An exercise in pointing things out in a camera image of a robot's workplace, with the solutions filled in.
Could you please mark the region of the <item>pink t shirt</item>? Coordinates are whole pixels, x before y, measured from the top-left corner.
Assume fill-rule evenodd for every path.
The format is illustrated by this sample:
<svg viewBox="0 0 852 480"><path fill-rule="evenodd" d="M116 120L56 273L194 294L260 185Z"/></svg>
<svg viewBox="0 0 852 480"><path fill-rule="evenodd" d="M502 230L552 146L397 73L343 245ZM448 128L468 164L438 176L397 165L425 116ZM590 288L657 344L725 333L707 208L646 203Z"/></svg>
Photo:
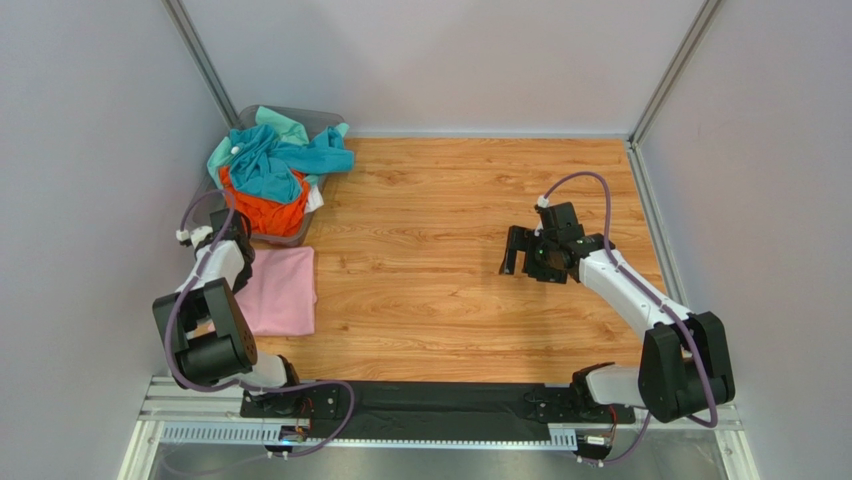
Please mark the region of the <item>pink t shirt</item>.
<svg viewBox="0 0 852 480"><path fill-rule="evenodd" d="M309 246L260 249L253 274L235 298L256 336L304 337L315 333L315 250Z"/></svg>

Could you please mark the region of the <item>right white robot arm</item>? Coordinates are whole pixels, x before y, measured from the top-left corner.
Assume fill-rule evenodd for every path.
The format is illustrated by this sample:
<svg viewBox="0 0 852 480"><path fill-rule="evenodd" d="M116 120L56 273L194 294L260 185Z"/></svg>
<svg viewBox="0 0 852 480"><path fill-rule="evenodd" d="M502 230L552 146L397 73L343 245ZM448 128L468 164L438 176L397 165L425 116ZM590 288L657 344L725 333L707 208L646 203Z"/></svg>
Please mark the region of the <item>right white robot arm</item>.
<svg viewBox="0 0 852 480"><path fill-rule="evenodd" d="M538 282L574 281L601 297L642 343L640 363L603 363L576 372L572 383L594 405L647 410L669 423L694 418L735 398L727 335L721 319L696 313L644 279L602 233L588 234L569 202L535 208L536 228L507 231L503 275L520 268Z"/></svg>

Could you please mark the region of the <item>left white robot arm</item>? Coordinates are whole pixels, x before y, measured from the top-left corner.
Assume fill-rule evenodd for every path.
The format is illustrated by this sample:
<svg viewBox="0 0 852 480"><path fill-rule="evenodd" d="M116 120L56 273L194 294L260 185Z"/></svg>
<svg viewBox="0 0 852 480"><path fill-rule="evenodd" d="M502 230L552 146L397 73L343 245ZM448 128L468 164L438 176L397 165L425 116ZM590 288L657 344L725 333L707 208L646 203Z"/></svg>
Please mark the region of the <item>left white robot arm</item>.
<svg viewBox="0 0 852 480"><path fill-rule="evenodd" d="M195 263L175 292L154 300L152 312L175 382L214 392L247 385L255 394L295 387L299 379L284 357L258 350L235 294L252 277L255 251L247 218L228 209L178 240Z"/></svg>

